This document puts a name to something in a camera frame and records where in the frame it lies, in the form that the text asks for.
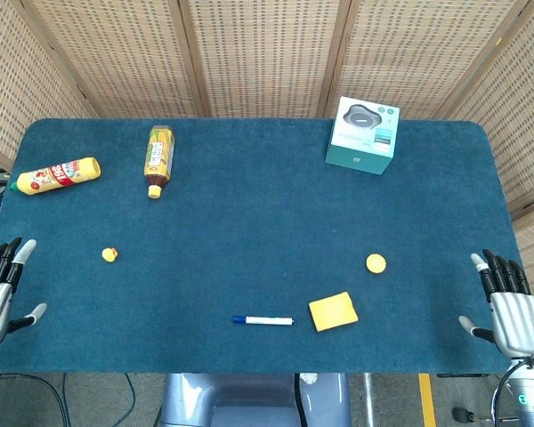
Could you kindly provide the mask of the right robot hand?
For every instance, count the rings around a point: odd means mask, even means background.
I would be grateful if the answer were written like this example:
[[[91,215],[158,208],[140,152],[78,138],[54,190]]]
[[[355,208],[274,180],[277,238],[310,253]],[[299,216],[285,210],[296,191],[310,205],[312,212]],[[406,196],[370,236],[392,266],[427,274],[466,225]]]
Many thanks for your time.
[[[470,258],[481,279],[492,328],[479,327],[465,315],[458,317],[461,327],[495,344],[509,359],[534,358],[534,295],[523,267],[488,249]]]

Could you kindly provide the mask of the yellow floor tape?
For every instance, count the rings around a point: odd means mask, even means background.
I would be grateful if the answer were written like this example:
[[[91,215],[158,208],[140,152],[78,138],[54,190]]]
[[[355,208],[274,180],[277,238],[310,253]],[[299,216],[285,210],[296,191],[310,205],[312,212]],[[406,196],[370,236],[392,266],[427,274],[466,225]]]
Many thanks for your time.
[[[433,390],[429,374],[418,375],[424,427],[437,427],[433,404]]]

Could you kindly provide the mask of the yellow bottle with red label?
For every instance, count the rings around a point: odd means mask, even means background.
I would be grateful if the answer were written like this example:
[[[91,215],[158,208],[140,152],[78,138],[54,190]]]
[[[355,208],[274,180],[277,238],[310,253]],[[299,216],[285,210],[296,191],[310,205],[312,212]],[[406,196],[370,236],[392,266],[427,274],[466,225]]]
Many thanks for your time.
[[[21,173],[9,185],[12,192],[33,196],[55,189],[62,189],[101,176],[101,167],[94,157],[84,157],[58,165]]]

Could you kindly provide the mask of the yellow sponge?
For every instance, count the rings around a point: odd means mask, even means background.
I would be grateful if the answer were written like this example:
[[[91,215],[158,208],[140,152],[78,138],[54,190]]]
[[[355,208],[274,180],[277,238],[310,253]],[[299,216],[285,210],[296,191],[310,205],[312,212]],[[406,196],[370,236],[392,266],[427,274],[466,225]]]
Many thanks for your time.
[[[308,306],[317,332],[349,325],[359,320],[351,296],[347,292],[310,302]]]

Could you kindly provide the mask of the tea bottle with yellow cap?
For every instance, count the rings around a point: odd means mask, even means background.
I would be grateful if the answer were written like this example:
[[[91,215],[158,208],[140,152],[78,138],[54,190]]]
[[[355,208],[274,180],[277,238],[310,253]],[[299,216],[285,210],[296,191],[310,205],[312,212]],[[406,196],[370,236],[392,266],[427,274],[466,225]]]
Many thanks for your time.
[[[172,176],[174,158],[174,133],[169,126],[154,125],[144,163],[144,176],[148,183],[148,196],[159,199],[162,189]]]

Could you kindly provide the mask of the teal speaker box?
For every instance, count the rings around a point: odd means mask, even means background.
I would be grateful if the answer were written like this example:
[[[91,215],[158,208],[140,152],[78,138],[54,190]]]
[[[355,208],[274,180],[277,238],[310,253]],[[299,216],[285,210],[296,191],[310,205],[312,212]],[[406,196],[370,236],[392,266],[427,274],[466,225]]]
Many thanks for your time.
[[[394,157],[399,108],[341,96],[325,161],[381,175]]]

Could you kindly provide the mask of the white marker with blue cap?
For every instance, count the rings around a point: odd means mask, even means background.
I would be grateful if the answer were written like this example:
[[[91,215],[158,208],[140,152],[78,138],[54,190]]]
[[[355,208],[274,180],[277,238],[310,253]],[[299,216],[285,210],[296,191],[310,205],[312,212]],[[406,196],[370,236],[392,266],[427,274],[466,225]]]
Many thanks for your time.
[[[233,316],[234,324],[267,325],[267,326],[292,326],[295,321],[292,318]]]

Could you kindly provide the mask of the grey robot torso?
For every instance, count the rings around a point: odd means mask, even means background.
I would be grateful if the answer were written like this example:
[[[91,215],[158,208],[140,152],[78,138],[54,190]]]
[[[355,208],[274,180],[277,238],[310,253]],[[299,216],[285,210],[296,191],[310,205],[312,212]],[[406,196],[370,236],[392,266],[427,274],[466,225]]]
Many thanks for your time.
[[[157,427],[352,427],[339,373],[169,374]]]

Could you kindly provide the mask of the blue table cloth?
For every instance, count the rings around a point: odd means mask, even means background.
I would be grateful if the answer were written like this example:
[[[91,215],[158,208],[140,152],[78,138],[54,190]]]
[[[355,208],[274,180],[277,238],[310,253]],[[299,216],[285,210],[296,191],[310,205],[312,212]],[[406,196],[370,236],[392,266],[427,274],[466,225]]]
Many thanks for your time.
[[[470,255],[519,252],[488,137],[402,121],[381,175],[330,165],[328,119],[170,119],[172,179],[152,200],[150,119],[33,123],[13,171],[95,157],[97,180],[8,192],[0,244],[33,238],[0,369],[104,372],[496,373],[459,325],[491,323]],[[101,251],[115,247],[105,262]],[[386,270],[366,268],[381,254]],[[359,320],[317,332],[308,304],[347,292]],[[233,316],[292,318],[292,326]]]

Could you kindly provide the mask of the wicker folding screen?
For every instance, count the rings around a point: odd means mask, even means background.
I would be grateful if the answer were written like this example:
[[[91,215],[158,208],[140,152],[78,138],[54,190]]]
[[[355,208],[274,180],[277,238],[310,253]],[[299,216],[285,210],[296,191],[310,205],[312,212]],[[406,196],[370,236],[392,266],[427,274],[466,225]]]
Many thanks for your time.
[[[534,291],[534,0],[0,0],[0,166],[44,117],[329,117],[489,136]]]

